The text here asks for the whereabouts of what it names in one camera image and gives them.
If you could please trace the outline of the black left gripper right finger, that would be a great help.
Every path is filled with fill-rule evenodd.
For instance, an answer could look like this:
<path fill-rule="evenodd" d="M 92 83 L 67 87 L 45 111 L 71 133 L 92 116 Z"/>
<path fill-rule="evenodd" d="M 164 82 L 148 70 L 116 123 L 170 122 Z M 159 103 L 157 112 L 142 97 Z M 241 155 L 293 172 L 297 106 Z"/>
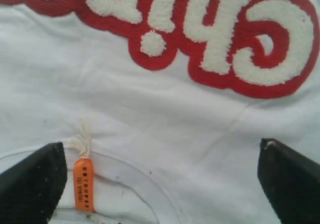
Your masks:
<path fill-rule="evenodd" d="M 286 144 L 263 138 L 257 177 L 282 224 L 320 222 L 320 165 Z"/>

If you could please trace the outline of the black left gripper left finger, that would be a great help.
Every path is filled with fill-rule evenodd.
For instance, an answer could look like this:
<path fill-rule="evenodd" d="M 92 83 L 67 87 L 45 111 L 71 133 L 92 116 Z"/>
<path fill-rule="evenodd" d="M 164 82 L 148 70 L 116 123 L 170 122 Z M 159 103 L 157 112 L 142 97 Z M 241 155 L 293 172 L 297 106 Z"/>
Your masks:
<path fill-rule="evenodd" d="M 36 150 L 0 175 L 0 222 L 47 224 L 67 183 L 61 142 Z"/>

